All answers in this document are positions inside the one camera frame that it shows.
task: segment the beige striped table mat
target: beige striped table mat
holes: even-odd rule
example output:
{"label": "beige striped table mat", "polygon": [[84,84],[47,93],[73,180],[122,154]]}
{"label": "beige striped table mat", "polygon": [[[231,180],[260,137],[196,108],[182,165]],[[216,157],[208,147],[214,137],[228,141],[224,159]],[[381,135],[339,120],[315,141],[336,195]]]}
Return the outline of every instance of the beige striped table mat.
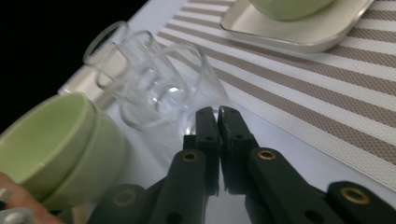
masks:
{"label": "beige striped table mat", "polygon": [[190,0],[156,37],[201,46],[235,103],[396,190],[396,1],[314,54],[232,38],[220,22],[233,3]]}

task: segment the white tray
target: white tray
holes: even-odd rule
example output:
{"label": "white tray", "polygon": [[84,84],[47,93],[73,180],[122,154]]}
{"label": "white tray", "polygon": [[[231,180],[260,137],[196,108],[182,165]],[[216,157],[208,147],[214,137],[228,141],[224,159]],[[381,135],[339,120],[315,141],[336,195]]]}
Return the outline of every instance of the white tray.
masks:
{"label": "white tray", "polygon": [[262,15],[248,0],[238,0],[224,14],[221,27],[238,39],[304,53],[337,45],[374,0],[334,0],[320,12],[297,21]]}

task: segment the finger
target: finger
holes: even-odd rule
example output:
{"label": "finger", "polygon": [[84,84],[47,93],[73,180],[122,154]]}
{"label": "finger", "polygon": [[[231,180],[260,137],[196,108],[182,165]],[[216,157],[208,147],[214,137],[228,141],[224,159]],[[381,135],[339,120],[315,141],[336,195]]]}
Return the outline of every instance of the finger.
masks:
{"label": "finger", "polygon": [[11,190],[13,193],[7,200],[7,208],[26,207],[35,217],[35,223],[61,224],[62,221],[51,214],[26,189],[15,183],[8,175],[0,172],[0,188]]}

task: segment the stacked glass cups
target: stacked glass cups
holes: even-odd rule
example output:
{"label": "stacked glass cups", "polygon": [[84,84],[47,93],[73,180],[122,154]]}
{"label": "stacked glass cups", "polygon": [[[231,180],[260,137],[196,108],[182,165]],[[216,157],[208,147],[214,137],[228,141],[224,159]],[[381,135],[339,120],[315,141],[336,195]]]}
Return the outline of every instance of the stacked glass cups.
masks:
{"label": "stacked glass cups", "polygon": [[124,21],[93,40],[84,63],[97,72],[96,85],[118,99],[130,127],[162,144],[181,148],[195,134],[195,112],[231,101],[204,52],[192,43],[160,47],[149,31],[131,31]]}

